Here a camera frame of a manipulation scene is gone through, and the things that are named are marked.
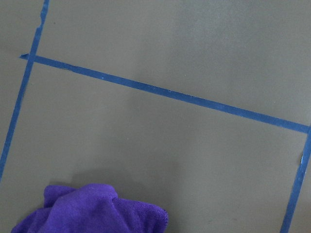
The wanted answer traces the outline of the purple cloth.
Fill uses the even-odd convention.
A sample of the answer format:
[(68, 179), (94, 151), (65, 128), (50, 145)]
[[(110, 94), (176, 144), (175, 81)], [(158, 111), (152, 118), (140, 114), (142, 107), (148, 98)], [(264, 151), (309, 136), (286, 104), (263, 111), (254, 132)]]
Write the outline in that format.
[(48, 185), (44, 205), (28, 215), (14, 233), (163, 233), (168, 213), (153, 204), (121, 199), (106, 184), (81, 188)]

